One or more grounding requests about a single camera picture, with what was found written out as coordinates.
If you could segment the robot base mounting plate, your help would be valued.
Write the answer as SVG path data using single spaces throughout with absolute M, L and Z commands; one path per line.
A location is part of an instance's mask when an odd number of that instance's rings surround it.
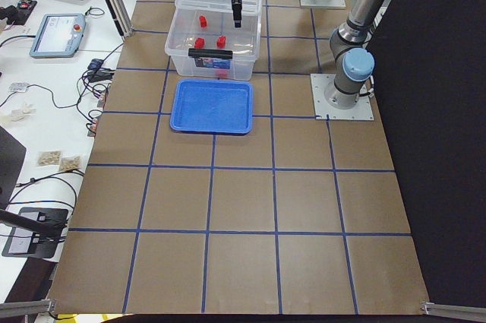
M 335 74 L 311 74 L 315 119 L 374 121 L 372 96 L 366 86 L 358 93 L 344 94 L 335 87 L 334 78 Z

